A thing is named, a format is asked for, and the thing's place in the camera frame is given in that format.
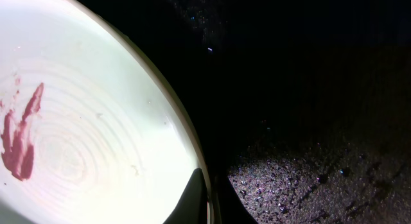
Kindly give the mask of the light blue plate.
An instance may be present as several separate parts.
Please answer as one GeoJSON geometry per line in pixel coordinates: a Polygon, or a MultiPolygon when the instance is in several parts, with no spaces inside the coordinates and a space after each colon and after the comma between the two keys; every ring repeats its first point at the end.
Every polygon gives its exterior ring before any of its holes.
{"type": "Polygon", "coordinates": [[[164,223],[200,168],[177,95],[76,0],[1,0],[1,222],[164,223]]]}

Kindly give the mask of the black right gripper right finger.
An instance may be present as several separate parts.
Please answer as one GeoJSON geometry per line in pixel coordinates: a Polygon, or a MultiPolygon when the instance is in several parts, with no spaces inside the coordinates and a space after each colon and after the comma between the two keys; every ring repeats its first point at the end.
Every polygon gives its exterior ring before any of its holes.
{"type": "Polygon", "coordinates": [[[215,175],[213,182],[214,204],[217,208],[219,223],[257,224],[256,220],[242,205],[227,176],[215,175]]]}

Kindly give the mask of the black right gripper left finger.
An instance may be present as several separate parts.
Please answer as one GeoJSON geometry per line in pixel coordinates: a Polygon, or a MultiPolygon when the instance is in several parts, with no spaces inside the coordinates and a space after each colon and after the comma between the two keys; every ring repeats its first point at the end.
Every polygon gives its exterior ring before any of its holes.
{"type": "Polygon", "coordinates": [[[193,171],[176,208],[164,224],[207,224],[207,188],[200,168],[193,171]]]}

